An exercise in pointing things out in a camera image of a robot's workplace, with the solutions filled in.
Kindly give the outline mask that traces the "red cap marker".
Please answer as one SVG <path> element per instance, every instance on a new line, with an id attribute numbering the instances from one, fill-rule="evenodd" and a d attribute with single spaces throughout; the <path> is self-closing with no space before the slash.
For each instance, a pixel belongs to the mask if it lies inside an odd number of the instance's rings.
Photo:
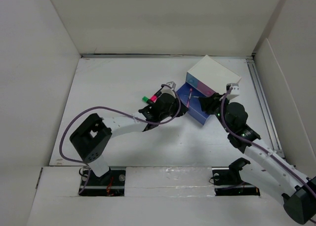
<path id="1" fill-rule="evenodd" d="M 191 100 L 191 96 L 192 96 L 192 91 L 193 91 L 193 89 L 190 88 L 190 92 L 189 92 L 188 100 L 187 100 L 187 108 L 189 108 L 189 106 L 190 106 L 190 100 Z"/>

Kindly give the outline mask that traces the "dark blue drawer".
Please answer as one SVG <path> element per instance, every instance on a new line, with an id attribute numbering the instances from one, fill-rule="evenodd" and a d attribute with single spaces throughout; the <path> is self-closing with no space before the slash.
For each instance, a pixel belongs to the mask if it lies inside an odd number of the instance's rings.
<path id="1" fill-rule="evenodd" d="M 202 93 L 200 93 L 198 90 L 196 90 L 195 88 L 193 88 L 192 86 L 190 86 L 187 83 L 184 83 L 178 90 L 177 90 L 177 94 L 180 97 L 181 101 L 183 104 L 187 105 L 187 97 L 184 97 L 184 95 L 189 95 L 190 92 L 190 88 L 193 89 L 192 91 L 192 95 L 193 96 L 201 96 L 201 97 L 205 97 L 205 95 L 203 95 Z M 204 125 L 206 123 L 206 121 L 209 118 L 209 115 L 204 113 L 201 110 L 201 106 L 200 103 L 198 101 L 198 98 L 191 98 L 190 100 L 190 106 L 188 108 L 187 113 L 194 118 L 197 122 L 199 122 L 201 125 Z"/>

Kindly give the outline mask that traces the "light blue drawer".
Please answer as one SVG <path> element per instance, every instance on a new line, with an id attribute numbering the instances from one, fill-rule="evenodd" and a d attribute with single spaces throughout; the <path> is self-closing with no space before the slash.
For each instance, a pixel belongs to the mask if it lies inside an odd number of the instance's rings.
<path id="1" fill-rule="evenodd" d="M 199 80 L 191 75 L 189 72 L 186 73 L 186 83 L 190 84 L 192 87 L 197 88 Z"/>

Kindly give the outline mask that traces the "pink drawer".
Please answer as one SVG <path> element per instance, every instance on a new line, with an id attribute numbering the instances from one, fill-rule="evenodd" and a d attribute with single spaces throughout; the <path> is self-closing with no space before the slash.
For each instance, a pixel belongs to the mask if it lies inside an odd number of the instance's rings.
<path id="1" fill-rule="evenodd" d="M 203 95 L 205 95 L 206 97 L 210 97 L 215 93 L 215 91 L 213 89 L 211 89 L 210 87 L 208 87 L 207 85 L 205 85 L 201 81 L 198 81 L 198 83 L 197 83 L 197 90 L 200 93 L 202 93 Z"/>

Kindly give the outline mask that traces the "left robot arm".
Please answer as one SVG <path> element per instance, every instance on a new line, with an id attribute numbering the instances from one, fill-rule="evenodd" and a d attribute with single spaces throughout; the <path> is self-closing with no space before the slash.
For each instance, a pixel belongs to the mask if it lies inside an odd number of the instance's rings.
<path id="1" fill-rule="evenodd" d="M 126 115 L 103 119 L 90 114 L 70 135 L 70 142 L 93 172 L 93 179 L 100 185 L 110 180 L 110 167 L 102 156 L 111 138 L 133 132 L 146 132 L 158 127 L 165 119 L 183 116 L 189 109 L 169 93 L 162 93 L 130 117 Z"/>

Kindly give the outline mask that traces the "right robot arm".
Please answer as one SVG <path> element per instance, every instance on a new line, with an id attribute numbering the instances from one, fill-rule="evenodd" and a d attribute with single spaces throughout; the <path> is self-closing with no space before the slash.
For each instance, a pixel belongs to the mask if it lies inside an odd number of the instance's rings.
<path id="1" fill-rule="evenodd" d="M 269 148 L 247 125 L 244 106 L 230 102 L 227 96 L 214 93 L 198 99 L 201 110 L 216 116 L 230 144 L 245 156 L 229 165 L 227 177 L 235 184 L 247 182 L 266 192 L 296 223 L 312 222 L 316 215 L 316 179 L 301 173 Z"/>

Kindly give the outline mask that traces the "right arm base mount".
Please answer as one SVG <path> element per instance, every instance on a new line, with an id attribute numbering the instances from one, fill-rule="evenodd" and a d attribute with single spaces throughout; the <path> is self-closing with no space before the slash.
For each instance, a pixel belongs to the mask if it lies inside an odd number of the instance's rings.
<path id="1" fill-rule="evenodd" d="M 209 183 L 215 187 L 215 195 L 260 196 L 260 190 L 257 187 L 241 179 L 240 171 L 249 164 L 249 160 L 239 158 L 228 167 L 212 167 Z"/>

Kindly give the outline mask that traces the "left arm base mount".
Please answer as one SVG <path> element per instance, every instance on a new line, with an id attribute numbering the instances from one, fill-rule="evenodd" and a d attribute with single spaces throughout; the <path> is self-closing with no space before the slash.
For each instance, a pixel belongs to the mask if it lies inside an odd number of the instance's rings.
<path id="1" fill-rule="evenodd" d="M 79 169 L 79 175 L 79 196 L 124 196 L 125 169 L 111 169 L 105 176 L 97 177 L 87 167 L 82 167 Z"/>

